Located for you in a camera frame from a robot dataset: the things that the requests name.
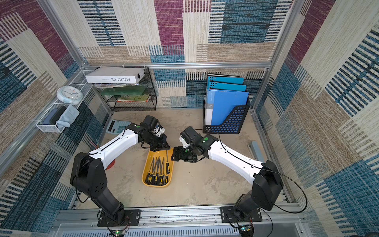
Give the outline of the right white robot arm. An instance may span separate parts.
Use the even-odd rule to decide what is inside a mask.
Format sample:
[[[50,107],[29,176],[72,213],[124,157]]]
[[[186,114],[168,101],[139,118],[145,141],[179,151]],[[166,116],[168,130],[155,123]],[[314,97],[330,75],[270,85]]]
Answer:
[[[235,171],[252,185],[252,189],[241,195],[235,203],[233,218],[247,221],[254,211],[272,210],[283,189],[283,181],[273,162],[263,163],[248,158],[229,148],[220,137],[210,134],[203,137],[191,126],[180,133],[179,140],[182,145],[174,148],[173,161],[197,163],[199,156],[211,159]]]

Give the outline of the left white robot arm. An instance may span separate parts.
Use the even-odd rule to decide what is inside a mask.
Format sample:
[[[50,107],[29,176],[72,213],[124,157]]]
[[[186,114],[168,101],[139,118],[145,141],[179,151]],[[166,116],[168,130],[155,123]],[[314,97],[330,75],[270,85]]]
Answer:
[[[105,219],[118,225],[126,223],[124,205],[108,189],[106,168],[127,149],[144,143],[152,152],[170,150],[159,120],[147,115],[140,124],[131,123],[118,136],[89,153],[80,152],[74,158],[70,184],[76,192],[87,195],[100,209]]]

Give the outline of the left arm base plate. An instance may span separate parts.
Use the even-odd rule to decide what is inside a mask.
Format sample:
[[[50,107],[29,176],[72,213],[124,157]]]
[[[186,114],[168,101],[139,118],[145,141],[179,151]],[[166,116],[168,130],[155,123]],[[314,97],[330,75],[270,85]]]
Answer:
[[[98,213],[97,227],[138,226],[140,216],[140,209],[124,209],[123,214],[118,213],[111,217],[109,217],[104,211],[101,211]]]

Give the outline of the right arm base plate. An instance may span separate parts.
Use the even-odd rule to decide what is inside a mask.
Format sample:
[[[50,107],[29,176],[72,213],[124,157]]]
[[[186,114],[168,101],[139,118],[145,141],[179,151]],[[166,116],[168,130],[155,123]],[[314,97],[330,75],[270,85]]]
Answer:
[[[258,209],[252,210],[249,214],[244,214],[240,210],[235,210],[233,206],[221,206],[221,219],[223,223],[240,222],[262,222],[262,215]]]

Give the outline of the yellow storage tray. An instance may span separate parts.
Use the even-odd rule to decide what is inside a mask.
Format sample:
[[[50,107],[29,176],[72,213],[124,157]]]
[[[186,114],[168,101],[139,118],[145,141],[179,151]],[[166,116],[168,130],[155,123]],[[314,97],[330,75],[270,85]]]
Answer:
[[[168,184],[163,185],[163,186],[156,186],[156,185],[146,184],[145,183],[145,178],[146,178],[146,175],[147,175],[147,173],[149,171],[149,168],[150,168],[150,165],[151,165],[153,157],[155,157],[155,158],[158,158],[158,157],[164,158],[164,173],[166,175],[166,158],[165,158],[165,156],[166,156],[166,150],[164,150],[164,151],[158,151],[158,152],[149,151],[148,156],[147,156],[147,160],[146,160],[146,163],[145,163],[144,171],[143,171],[143,174],[142,174],[143,184],[145,184],[146,186],[149,186],[149,187],[159,187],[159,188],[167,187],[170,184],[171,178],[173,176],[174,162],[171,160],[171,156],[172,155],[173,155],[173,149],[168,150],[168,161],[169,161],[169,167],[170,167],[170,174],[168,175],[169,176]]]

